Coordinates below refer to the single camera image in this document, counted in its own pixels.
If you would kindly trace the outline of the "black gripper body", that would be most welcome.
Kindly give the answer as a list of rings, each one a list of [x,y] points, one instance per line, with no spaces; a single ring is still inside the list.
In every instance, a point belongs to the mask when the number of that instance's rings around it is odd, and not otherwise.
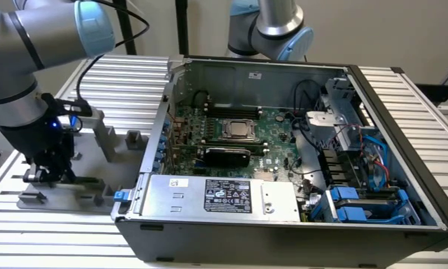
[[[57,117],[45,115],[18,127],[0,126],[0,131],[29,162],[50,171],[70,170],[73,134],[62,128]]]

